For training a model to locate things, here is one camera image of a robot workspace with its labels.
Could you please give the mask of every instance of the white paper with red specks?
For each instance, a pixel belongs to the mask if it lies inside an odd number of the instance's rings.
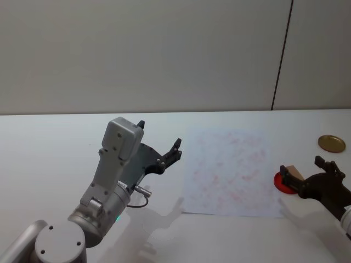
[[[281,217],[264,136],[207,129],[192,132],[189,139],[184,212]]]

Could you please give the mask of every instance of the white tabletop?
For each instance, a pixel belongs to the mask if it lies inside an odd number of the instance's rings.
[[[321,155],[337,162],[351,188],[351,110],[0,116],[0,253],[33,221],[66,220],[93,178],[106,125],[118,116],[145,120],[143,142],[160,153],[182,138],[183,155],[143,180],[153,192],[149,205],[123,212],[87,250],[89,263],[351,261],[351,241],[314,200],[282,194],[290,219],[181,214],[179,204],[193,127],[260,130],[277,171],[294,164],[308,177],[320,172],[314,157]],[[346,150],[320,149],[323,134],[343,138]]]

